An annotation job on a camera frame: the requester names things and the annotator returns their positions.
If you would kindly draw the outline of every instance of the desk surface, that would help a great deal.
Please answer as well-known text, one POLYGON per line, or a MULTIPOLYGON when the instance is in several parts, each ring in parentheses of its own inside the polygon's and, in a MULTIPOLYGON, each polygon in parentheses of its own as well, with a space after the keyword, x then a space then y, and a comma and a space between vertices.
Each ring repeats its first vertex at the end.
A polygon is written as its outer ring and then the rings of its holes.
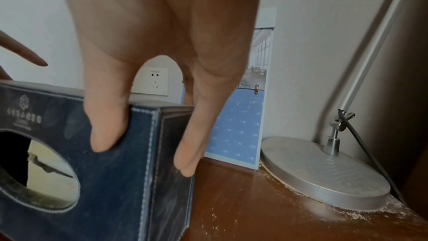
POLYGON ((262 167, 204 159, 183 241, 216 240, 422 241, 428 240, 428 223, 394 198, 381 211, 342 210, 291 191, 262 167))

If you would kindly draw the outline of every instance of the black cable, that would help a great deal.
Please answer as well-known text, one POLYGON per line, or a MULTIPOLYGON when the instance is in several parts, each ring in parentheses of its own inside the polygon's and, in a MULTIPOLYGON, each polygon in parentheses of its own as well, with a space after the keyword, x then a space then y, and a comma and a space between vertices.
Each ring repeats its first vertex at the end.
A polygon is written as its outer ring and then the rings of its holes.
POLYGON ((373 161, 373 163, 376 165, 380 173, 386 178, 386 180, 389 182, 389 185, 391 186, 393 192, 397 196, 397 198, 407 206, 406 201, 403 198, 403 195, 401 194, 400 190, 398 190, 398 187, 395 185, 394 181, 389 177, 386 170, 382 167, 382 165, 379 163, 377 158, 369 151, 367 146, 362 141, 361 137, 358 135, 357 131, 352 127, 352 125, 349 123, 349 121, 345 118, 345 111, 339 109, 339 118, 342 120, 343 123, 346 124, 347 128, 351 132, 351 134, 354 136, 355 140, 358 142, 358 144, 361 146, 362 150, 367 154, 367 156, 373 161))

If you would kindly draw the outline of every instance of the electrical outlet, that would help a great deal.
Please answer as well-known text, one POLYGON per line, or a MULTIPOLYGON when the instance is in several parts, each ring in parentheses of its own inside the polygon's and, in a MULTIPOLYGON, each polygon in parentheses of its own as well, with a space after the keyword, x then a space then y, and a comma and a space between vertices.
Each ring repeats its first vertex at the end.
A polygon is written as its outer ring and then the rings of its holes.
POLYGON ((131 91, 168 96, 168 69, 142 67, 134 79, 131 91))

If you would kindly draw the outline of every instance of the lamp base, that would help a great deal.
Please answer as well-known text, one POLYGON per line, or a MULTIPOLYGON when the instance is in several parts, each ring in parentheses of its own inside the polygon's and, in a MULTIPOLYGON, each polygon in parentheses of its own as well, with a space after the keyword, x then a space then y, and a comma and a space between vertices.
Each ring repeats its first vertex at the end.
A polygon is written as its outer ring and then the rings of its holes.
POLYGON ((267 169, 310 198, 359 211, 377 210, 387 203, 388 181, 343 152, 330 156, 319 144, 289 137, 265 139, 261 149, 267 169))

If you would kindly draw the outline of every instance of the tissue box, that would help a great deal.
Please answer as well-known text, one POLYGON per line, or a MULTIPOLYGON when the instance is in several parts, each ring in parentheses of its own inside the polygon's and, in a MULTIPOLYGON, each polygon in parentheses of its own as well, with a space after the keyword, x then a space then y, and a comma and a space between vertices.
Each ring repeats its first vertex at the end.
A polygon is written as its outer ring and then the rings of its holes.
MULTIPOLYGON (((96 154, 82 102, 81 90, 0 81, 0 131, 52 150, 59 161, 33 155, 28 163, 51 177, 75 178, 78 186, 76 199, 45 195, 1 167, 0 231, 13 241, 180 240, 193 178, 174 168, 173 157, 193 109, 132 95, 127 132, 96 154), (64 165, 68 171, 58 169, 64 165)), ((14 142, 2 145, 10 151, 14 142)))

